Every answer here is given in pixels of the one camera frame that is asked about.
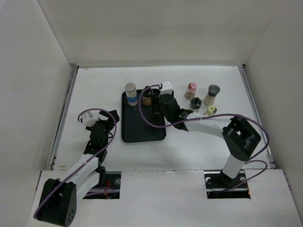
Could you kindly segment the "blue label silver lid jar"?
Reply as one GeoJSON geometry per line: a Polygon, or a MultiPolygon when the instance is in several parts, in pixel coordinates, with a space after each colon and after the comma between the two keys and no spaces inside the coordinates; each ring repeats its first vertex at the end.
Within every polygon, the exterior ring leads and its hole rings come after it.
{"type": "Polygon", "coordinates": [[[136,106],[138,104],[138,97],[137,97],[137,91],[136,91],[135,84],[127,83],[125,85],[125,93],[126,93],[126,98],[127,98],[128,104],[130,106],[136,106]]]}

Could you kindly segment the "small black cap spice bottle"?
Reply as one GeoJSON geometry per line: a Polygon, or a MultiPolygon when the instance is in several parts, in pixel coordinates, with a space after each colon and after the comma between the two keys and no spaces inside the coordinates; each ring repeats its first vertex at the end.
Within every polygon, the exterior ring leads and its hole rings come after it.
{"type": "Polygon", "coordinates": [[[153,95],[153,91],[151,88],[148,88],[148,86],[145,87],[145,91],[143,92],[142,95],[142,104],[144,106],[151,106],[152,104],[152,95],[153,95]]]}

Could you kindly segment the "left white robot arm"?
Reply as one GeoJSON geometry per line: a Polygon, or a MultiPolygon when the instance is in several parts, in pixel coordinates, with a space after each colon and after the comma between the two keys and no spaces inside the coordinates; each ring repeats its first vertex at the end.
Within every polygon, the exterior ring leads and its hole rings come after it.
{"type": "Polygon", "coordinates": [[[78,203],[86,197],[101,194],[117,194],[117,187],[107,180],[105,168],[101,165],[107,155],[107,148],[113,141],[119,116],[117,110],[99,109],[105,119],[95,118],[91,109],[83,111],[78,121],[90,132],[89,141],[79,161],[64,175],[48,179],[43,186],[34,219],[49,224],[68,227],[73,222],[78,203]]]}

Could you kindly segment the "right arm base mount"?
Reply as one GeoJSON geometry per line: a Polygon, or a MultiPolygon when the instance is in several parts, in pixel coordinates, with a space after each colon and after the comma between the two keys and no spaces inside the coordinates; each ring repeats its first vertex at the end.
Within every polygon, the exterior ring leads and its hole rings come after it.
{"type": "Polygon", "coordinates": [[[231,179],[221,171],[204,171],[208,199],[250,199],[246,174],[241,170],[231,179]]]}

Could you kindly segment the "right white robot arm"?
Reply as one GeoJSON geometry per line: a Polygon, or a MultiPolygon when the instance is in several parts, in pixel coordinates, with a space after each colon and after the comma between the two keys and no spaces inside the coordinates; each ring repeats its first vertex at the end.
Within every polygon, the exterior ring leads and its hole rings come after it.
{"type": "Polygon", "coordinates": [[[163,113],[166,120],[178,130],[202,132],[223,139],[230,155],[219,180],[225,187],[236,183],[240,170],[261,140],[259,133],[245,118],[199,115],[192,110],[181,109],[171,94],[152,95],[151,104],[155,112],[163,113]]]}

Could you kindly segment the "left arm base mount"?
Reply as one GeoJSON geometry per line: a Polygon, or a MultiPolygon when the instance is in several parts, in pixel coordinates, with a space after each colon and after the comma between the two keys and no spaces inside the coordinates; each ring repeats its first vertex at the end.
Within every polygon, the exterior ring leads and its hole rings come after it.
{"type": "Polygon", "coordinates": [[[89,190],[84,199],[119,199],[122,173],[108,172],[103,166],[97,169],[97,173],[99,173],[99,182],[89,190]]]}

